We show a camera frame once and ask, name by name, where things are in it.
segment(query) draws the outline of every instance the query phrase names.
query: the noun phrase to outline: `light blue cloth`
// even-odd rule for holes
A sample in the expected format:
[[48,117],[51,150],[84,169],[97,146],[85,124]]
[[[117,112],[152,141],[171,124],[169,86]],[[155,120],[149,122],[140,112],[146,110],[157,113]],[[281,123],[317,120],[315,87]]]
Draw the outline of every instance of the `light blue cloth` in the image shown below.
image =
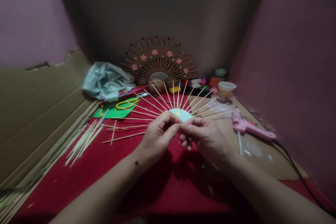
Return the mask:
[[107,62],[95,62],[88,72],[83,89],[96,99],[118,101],[119,92],[135,87],[132,75]]

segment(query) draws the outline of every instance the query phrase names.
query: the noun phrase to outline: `cardboard box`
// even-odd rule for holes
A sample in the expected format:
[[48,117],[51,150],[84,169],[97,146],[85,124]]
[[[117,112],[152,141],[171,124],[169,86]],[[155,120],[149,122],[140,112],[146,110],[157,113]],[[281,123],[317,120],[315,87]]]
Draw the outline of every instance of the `cardboard box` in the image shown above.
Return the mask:
[[96,109],[82,91],[91,65],[75,50],[61,65],[0,69],[1,189],[32,183]]

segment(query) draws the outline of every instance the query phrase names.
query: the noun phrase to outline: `power cord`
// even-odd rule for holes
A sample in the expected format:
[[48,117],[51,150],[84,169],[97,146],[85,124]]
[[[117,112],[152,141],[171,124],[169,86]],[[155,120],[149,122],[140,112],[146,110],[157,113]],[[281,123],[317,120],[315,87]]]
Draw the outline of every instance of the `power cord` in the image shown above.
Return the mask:
[[322,203],[316,198],[316,196],[313,194],[313,192],[311,191],[311,189],[309,188],[309,186],[307,185],[305,179],[302,177],[301,173],[299,172],[298,168],[296,167],[296,165],[294,164],[292,158],[290,157],[290,155],[288,154],[288,152],[285,150],[285,148],[281,145],[281,143],[277,142],[276,140],[272,141],[273,143],[275,143],[276,145],[278,145],[281,149],[283,149],[283,151],[286,153],[286,155],[288,156],[290,163],[293,167],[293,169],[295,170],[295,172],[297,173],[297,175],[299,176],[301,182],[303,183],[303,185],[305,186],[305,188],[307,189],[307,191],[309,192],[309,194],[313,197],[313,199],[316,201],[316,203],[319,205],[319,207],[324,210],[325,212],[329,213],[327,211],[327,209],[322,205]]

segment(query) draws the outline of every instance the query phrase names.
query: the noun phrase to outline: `purple wall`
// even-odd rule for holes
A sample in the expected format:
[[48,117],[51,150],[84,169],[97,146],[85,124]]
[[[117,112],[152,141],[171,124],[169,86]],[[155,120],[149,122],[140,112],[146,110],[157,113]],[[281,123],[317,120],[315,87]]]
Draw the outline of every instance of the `purple wall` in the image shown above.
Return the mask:
[[61,63],[76,47],[61,0],[0,0],[0,66]]
[[334,202],[335,67],[336,0],[262,0],[229,76]]

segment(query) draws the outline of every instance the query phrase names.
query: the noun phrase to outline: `container lid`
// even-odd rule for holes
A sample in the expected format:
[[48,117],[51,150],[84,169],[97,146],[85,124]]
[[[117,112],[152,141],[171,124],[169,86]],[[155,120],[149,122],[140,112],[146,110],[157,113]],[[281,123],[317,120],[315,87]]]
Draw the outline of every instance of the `container lid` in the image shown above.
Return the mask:
[[218,68],[215,70],[215,75],[224,77],[226,75],[227,71],[224,68]]

